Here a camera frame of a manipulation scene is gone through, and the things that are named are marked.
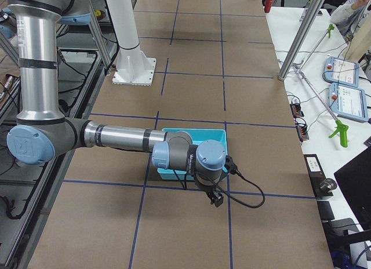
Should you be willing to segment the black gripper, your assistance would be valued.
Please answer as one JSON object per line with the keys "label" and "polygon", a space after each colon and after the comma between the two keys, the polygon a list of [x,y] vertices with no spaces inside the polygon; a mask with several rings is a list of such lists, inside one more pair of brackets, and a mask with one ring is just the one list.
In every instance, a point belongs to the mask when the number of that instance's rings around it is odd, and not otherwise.
{"label": "black gripper", "polygon": [[222,193],[216,191],[215,185],[203,184],[197,176],[194,177],[194,181],[196,186],[209,197],[211,205],[219,207],[223,204],[224,197]]}

